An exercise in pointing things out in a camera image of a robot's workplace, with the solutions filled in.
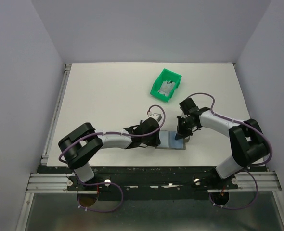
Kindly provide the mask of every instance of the green container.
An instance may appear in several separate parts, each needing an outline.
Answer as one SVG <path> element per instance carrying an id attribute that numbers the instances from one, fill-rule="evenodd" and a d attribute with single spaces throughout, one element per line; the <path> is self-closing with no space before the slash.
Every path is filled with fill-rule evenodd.
<path id="1" fill-rule="evenodd" d="M 159 90 L 165 81 L 172 81 L 175 83 L 168 96 L 159 93 Z M 180 82 L 181 82 L 181 75 L 176 74 L 167 69 L 163 69 L 163 71 L 161 72 L 161 74 L 153 84 L 150 94 L 164 102 L 168 102 L 172 98 L 174 90 L 179 86 Z"/>

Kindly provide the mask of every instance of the purple rope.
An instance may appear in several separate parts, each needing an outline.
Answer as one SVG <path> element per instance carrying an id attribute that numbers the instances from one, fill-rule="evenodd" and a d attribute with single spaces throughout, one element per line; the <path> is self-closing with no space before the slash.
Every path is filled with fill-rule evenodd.
<path id="1" fill-rule="evenodd" d="M 213 103 L 212 103 L 211 106 L 210 106 L 210 111 L 212 112 L 213 115 L 215 115 L 215 116 L 217 116 L 217 117 L 219 117 L 219 118 L 221 118 L 221 119 L 228 120 L 228 121 L 233 122 L 233 123 L 237 123 L 237 124 L 244 125 L 244 126 L 246 126 L 247 128 L 250 128 L 251 130 L 255 131 L 258 135 L 260 135 L 260 136 L 267 142 L 267 144 L 268 144 L 268 146 L 269 146 L 269 150 L 270 150 L 270 151 L 269 151 L 269 157 L 268 157 L 267 160 L 265 160 L 264 162 L 258 163 L 258 164 L 252 164 L 252 166 L 260 166 L 260 165 L 264 165 L 264 164 L 267 164 L 268 162 L 270 162 L 270 160 L 271 160 L 271 158 L 272 158 L 272 152 L 273 152 L 273 150 L 272 150 L 272 145 L 271 145 L 271 142 L 269 141 L 269 139 L 267 139 L 267 137 L 266 137 L 263 133 L 261 133 L 259 130 L 255 129 L 254 127 L 252 127 L 252 126 L 250 126 L 250 125 L 248 125 L 248 124 L 246 124 L 246 123 L 244 123 L 244 122 L 242 122 L 242 121 L 233 120 L 233 119 L 231 119 L 231 118 L 228 118 L 228 117 L 225 117 L 225 116 L 223 116 L 223 115 L 219 115 L 219 114 L 215 113 L 214 110 L 213 110 L 213 107 L 214 107 L 214 105 L 215 105 L 215 98 L 214 98 L 214 96 L 212 96 L 212 95 L 210 95 L 210 94 L 207 94 L 207 93 L 199 92 L 199 93 L 191 94 L 191 95 L 189 95 L 187 98 L 190 98 L 190 97 L 192 97 L 192 96 L 194 96 L 194 95 L 207 95 L 207 96 L 209 96 L 209 97 L 212 98 L 212 100 L 213 100 Z"/>
<path id="2" fill-rule="evenodd" d="M 89 208 L 89 207 L 84 207 L 81 205 L 80 203 L 80 199 L 78 198 L 78 203 L 79 203 L 79 206 L 81 208 L 84 208 L 88 211 L 93 211 L 93 212 L 99 212 L 99 213 L 109 213 L 109 212 L 113 212 L 115 210 L 117 210 L 118 208 L 121 207 L 121 205 L 123 204 L 124 202 L 124 194 L 123 194 L 123 190 L 121 189 L 121 187 L 113 182 L 100 182 L 100 183 L 94 183 L 94 184 L 86 184 L 86 183 L 83 183 L 82 181 L 80 181 L 80 183 L 82 185 L 85 185 L 85 186 L 96 186 L 96 185 L 102 185 L 102 184 L 112 184 L 114 186 L 116 186 L 119 191 L 121 192 L 121 201 L 118 203 L 118 205 L 115 207 L 115 208 L 112 208 L 112 209 L 107 209 L 107 210 L 99 210 L 99 209 L 95 209 L 95 208 Z"/>
<path id="3" fill-rule="evenodd" d="M 251 205 L 253 205 L 253 203 L 254 203 L 254 202 L 257 200 L 257 198 L 258 198 L 258 183 L 257 183 L 257 180 L 254 178 L 254 176 L 253 176 L 250 172 L 248 172 L 246 169 L 244 169 L 244 171 L 245 171 L 246 173 L 248 173 L 248 174 L 252 177 L 252 179 L 254 180 L 254 183 L 255 183 L 255 185 L 256 185 L 256 194 L 255 194 L 253 200 L 252 200 L 249 204 L 247 204 L 247 205 L 245 205 L 245 206 L 243 206 L 243 207 L 223 207 L 223 206 L 220 206 L 220 205 L 216 204 L 216 203 L 213 201 L 212 194 L 210 193 L 210 194 L 209 194 L 209 200 L 211 201 L 211 203 L 213 204 L 213 206 L 216 206 L 216 207 L 218 207 L 218 208 L 228 209 L 228 210 L 240 210 L 240 209 L 248 208 L 248 207 L 250 207 Z"/>
<path id="4" fill-rule="evenodd" d="M 142 134 L 142 135 L 133 135 L 133 134 L 126 134 L 126 133 L 122 134 L 121 132 L 117 132 L 117 131 L 108 131 L 108 132 L 105 133 L 105 135 L 111 135 L 111 134 L 113 134 L 113 135 L 123 135 L 123 136 L 130 136 L 130 137 L 144 137 L 144 136 L 150 136 L 150 135 L 156 133 L 157 131 L 159 131 L 159 130 L 162 128 L 163 124 L 165 123 L 165 121 L 166 121 L 166 113 L 165 113 L 165 110 L 163 110 L 163 108 L 162 108 L 160 105 L 157 105 L 157 104 L 154 104 L 154 105 L 150 106 L 149 109 L 148 109 L 148 112 L 150 112 L 150 110 L 151 110 L 153 107 L 159 107 L 160 110 L 162 111 L 162 114 L 163 114 L 163 120 L 162 120 L 161 125 L 160 125 L 157 129 L 155 129 L 154 131 L 149 132 L 149 133 L 146 133 L 146 134 Z M 86 136 L 80 138 L 79 140 L 73 142 L 71 145 L 69 145 L 69 146 L 60 154 L 60 156 L 59 156 L 59 161 L 61 161 L 62 163 L 65 163 L 65 164 L 66 164 L 66 161 L 62 160 L 62 157 L 64 156 L 64 154 L 65 154 L 66 152 L 68 152 L 69 149 L 71 149 L 71 148 L 74 147 L 76 144 L 80 143 L 81 141 L 83 141 L 83 140 L 85 140 L 85 139 L 87 139 L 87 138 L 89 138 L 89 137 L 97 136 L 97 135 L 103 135 L 103 134 L 104 134 L 103 132 L 95 132 L 95 133 L 86 135 Z M 102 185 L 102 184 L 112 184 L 112 185 L 116 186 L 116 187 L 120 190 L 120 192 L 121 192 L 121 201 L 120 201 L 120 203 L 119 203 L 115 208 L 113 208 L 113 209 L 98 210 L 98 209 L 92 209 L 92 208 L 84 207 L 84 206 L 82 206 L 82 205 L 80 205 L 80 207 L 82 207 L 82 208 L 84 208 L 84 209 L 87 209 L 87 210 L 89 210 L 89 211 L 100 212 L 100 213 L 108 213 L 108 212 L 113 212 L 113 211 L 117 210 L 117 209 L 123 204 L 123 201 L 124 201 L 124 194 L 123 194 L 123 191 L 122 191 L 122 189 L 121 189 L 121 187 L 120 187 L 119 185 L 117 185 L 117 184 L 115 184 L 115 183 L 112 183 L 112 182 L 100 182 L 100 183 L 94 183 L 94 184 L 86 184 L 86 183 L 83 183 L 83 182 L 79 179 L 78 176 L 77 176 L 77 178 L 78 178 L 78 180 L 80 181 L 80 183 L 81 183 L 82 185 L 85 185 L 85 186 L 96 186 L 96 185 Z"/>

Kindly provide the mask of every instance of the small box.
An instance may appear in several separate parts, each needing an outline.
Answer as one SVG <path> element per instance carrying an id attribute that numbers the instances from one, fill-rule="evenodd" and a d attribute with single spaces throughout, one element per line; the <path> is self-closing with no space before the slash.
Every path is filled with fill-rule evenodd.
<path id="1" fill-rule="evenodd" d="M 157 80 L 152 86 L 151 95 L 168 102 L 172 98 L 174 90 L 181 82 L 181 75 L 167 69 L 163 69 Z"/>

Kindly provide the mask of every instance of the gray wall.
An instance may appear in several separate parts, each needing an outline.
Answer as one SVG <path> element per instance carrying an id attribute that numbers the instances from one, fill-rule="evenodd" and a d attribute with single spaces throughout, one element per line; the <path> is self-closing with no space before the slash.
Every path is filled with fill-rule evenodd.
<path id="1" fill-rule="evenodd" d="M 64 66 L 30 0 L 0 0 L 0 231 L 13 231 Z"/>
<path id="2" fill-rule="evenodd" d="M 275 169 L 284 195 L 284 0 L 273 0 L 236 63 L 253 118 L 274 147 Z"/>
<path id="3" fill-rule="evenodd" d="M 269 0 L 32 0 L 65 62 L 235 62 Z"/>

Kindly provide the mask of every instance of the green box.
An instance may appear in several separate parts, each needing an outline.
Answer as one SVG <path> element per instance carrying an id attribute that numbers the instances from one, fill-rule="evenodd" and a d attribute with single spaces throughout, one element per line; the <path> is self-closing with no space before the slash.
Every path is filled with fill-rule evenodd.
<path id="1" fill-rule="evenodd" d="M 172 81 L 175 83 L 173 89 L 170 91 L 169 96 L 165 96 L 163 94 L 158 93 L 164 81 Z M 168 102 L 172 98 L 172 95 L 175 89 L 179 86 L 180 82 L 181 82 L 181 75 L 176 74 L 167 69 L 163 69 L 163 71 L 161 72 L 161 74 L 153 84 L 150 94 L 164 102 Z"/>

